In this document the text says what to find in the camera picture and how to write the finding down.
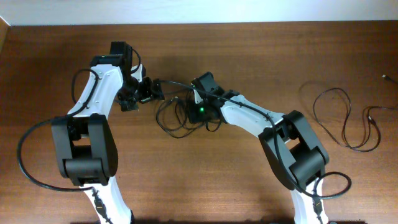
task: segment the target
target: wooden table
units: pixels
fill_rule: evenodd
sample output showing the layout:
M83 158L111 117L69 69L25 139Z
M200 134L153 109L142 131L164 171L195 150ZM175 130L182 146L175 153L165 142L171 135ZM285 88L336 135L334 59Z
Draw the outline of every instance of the wooden table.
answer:
M83 193L53 192L31 184L16 162L17 141L30 126L65 114L73 103L73 73L111 41L125 40L142 56L151 78L184 83L211 71L225 89L272 111L301 111L330 156L328 171L353 179L348 194L325 202L331 220L398 223L398 114L376 111L382 143L370 153L339 147L314 121L312 103L327 88L350 95L347 134L362 140L361 110L394 106L398 79L398 22L278 22L138 26L12 27L0 56L1 223L93 223ZM77 91L85 85L79 79ZM259 141L242 129L204 128L173 139L155 122L156 102L139 111L115 105L109 125L119 152L117 178L124 201L140 220L243 222L291 219L290 193L275 178ZM345 104L336 93L318 105L322 121L339 136ZM376 135L372 135L372 144ZM25 143L23 158L33 176L72 187L57 169L49 127ZM325 193L345 186L324 183Z

